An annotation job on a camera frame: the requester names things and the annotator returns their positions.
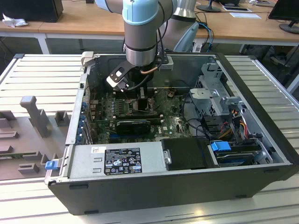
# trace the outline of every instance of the white paper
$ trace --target white paper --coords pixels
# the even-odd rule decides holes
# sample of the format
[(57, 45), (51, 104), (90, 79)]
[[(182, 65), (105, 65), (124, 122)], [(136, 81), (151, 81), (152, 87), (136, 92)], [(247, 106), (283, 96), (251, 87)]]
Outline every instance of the white paper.
[(92, 147), (92, 153), (104, 153), (106, 146)]
[(19, 26), (26, 26), (28, 25), (28, 23), (26, 23), (26, 21), (24, 19), (13, 19), (13, 18), (9, 18), (7, 16), (3, 15), (3, 20), (2, 22), (4, 22), (5, 25), (9, 26), (9, 27), (19, 27)]
[(229, 13), (235, 18), (249, 18), (249, 19), (261, 19), (257, 14), (252, 13)]

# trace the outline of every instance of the sticker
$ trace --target sticker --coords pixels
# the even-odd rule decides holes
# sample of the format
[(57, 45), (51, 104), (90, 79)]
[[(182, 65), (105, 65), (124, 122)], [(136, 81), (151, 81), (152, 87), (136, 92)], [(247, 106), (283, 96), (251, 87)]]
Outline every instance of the sticker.
[(104, 153), (106, 146), (92, 147), (92, 153)]
[[(93, 147), (103, 152), (102, 148)], [(105, 175), (142, 173), (140, 148), (123, 148), (105, 150)]]

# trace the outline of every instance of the black computer tower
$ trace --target black computer tower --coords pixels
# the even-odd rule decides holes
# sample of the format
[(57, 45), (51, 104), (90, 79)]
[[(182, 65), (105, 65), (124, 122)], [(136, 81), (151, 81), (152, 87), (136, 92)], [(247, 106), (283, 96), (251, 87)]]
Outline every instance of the black computer tower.
[(0, 12), (14, 19), (57, 22), (62, 14), (61, 0), (0, 0)]

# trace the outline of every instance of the blue connector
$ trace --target blue connector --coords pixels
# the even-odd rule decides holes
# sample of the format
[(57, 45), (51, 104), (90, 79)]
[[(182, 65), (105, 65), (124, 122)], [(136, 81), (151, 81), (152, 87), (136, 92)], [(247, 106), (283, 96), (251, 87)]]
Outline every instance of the blue connector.
[(77, 129), (77, 133), (82, 134), (82, 132), (83, 132), (83, 129), (82, 129), (82, 128), (78, 128), (78, 129)]
[(80, 115), (80, 120), (85, 120), (85, 118), (86, 118), (85, 115), (83, 115), (83, 114)]
[(82, 109), (86, 110), (86, 108), (87, 108), (87, 103), (86, 102), (82, 102)]
[(47, 161), (45, 169), (58, 169), (58, 161)]
[(79, 127), (82, 127), (82, 126), (84, 126), (84, 122), (83, 122), (83, 121), (81, 121), (81, 120), (79, 120), (79, 122), (78, 122), (78, 126), (79, 126)]
[(228, 141), (215, 141), (211, 144), (213, 152), (215, 151), (230, 151), (232, 148), (230, 147)]

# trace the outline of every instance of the monitor stand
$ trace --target monitor stand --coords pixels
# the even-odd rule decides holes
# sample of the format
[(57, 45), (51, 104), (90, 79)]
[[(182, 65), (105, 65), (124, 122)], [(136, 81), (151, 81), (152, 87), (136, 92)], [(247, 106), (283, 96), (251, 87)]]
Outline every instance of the monitor stand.
[(213, 2), (213, 0), (209, 0), (209, 5), (207, 5), (207, 6), (200, 5), (200, 6), (196, 6), (196, 8), (201, 10), (201, 11), (210, 12), (210, 13), (219, 13), (219, 12), (221, 12), (221, 10), (219, 8), (212, 6), (212, 2)]
[(295, 21), (292, 21), (289, 25), (288, 24), (280, 24), (279, 28), (283, 31), (292, 33), (292, 34), (299, 34), (299, 27), (294, 26)]

